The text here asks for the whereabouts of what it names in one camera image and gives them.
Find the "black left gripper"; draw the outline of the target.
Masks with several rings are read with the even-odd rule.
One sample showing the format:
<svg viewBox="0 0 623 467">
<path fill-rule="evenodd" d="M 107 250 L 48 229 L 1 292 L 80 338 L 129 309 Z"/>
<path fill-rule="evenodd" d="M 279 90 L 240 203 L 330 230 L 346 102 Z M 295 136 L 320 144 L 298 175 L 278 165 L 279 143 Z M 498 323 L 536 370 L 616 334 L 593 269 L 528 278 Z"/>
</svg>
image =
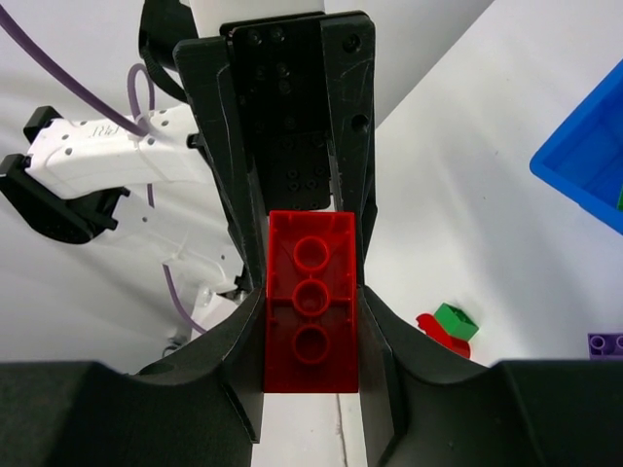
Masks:
<svg viewBox="0 0 623 467">
<path fill-rule="evenodd" d="M 268 216 L 355 216 L 363 264 L 377 216 L 376 27 L 361 12 L 222 25 L 173 58 L 251 288 L 265 282 Z"/>
</svg>

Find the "red rectangular lego brick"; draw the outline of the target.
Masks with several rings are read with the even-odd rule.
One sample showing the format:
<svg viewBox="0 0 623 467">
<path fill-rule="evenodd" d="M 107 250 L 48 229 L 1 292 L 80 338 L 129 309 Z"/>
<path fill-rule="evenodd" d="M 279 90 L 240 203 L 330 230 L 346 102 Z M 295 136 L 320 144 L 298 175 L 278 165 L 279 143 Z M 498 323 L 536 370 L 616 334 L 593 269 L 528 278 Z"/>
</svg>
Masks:
<svg viewBox="0 0 623 467">
<path fill-rule="evenodd" d="M 353 214 L 271 212 L 265 392 L 357 392 L 356 283 Z"/>
</svg>

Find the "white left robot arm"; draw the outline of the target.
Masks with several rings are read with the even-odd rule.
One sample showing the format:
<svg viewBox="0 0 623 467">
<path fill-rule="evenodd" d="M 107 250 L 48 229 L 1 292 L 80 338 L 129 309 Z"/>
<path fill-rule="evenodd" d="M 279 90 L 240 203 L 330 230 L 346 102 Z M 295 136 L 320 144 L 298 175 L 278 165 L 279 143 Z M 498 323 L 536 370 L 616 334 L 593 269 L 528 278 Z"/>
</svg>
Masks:
<svg viewBox="0 0 623 467">
<path fill-rule="evenodd" d="M 315 1 L 225 1 L 197 26 L 183 1 L 144 4 L 137 66 L 166 109 L 121 115 L 87 93 L 100 113 L 70 121 L 41 107 L 24 129 L 25 155 L 1 164 L 1 192 L 29 227 L 51 240 L 111 244 L 151 255 L 218 294 L 244 288 L 249 249 L 238 222 L 237 164 L 259 185 L 263 214 L 344 209 L 329 170 L 337 106 L 335 54 L 374 68 L 375 25 L 364 12 L 325 13 Z"/>
</svg>

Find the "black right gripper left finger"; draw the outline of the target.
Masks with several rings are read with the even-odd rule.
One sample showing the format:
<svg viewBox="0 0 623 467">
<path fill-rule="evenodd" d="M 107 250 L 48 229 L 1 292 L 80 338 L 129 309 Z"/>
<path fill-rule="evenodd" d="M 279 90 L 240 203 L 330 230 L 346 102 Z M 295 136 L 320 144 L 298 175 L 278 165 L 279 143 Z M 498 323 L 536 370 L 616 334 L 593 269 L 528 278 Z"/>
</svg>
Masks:
<svg viewBox="0 0 623 467">
<path fill-rule="evenodd" d="M 250 442 L 261 438 L 264 407 L 266 290 L 254 289 L 232 315 L 135 376 L 180 385 L 215 377 Z"/>
</svg>

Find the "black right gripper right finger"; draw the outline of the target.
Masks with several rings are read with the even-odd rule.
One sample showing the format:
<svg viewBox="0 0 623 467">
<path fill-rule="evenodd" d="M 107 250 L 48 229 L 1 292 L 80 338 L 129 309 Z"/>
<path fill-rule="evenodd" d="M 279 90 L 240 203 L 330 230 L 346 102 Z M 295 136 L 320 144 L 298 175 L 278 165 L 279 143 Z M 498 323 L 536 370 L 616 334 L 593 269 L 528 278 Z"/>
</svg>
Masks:
<svg viewBox="0 0 623 467">
<path fill-rule="evenodd" d="M 490 448 L 473 380 L 485 368 L 403 321 L 370 287 L 357 300 L 369 465 L 482 465 Z"/>
</svg>

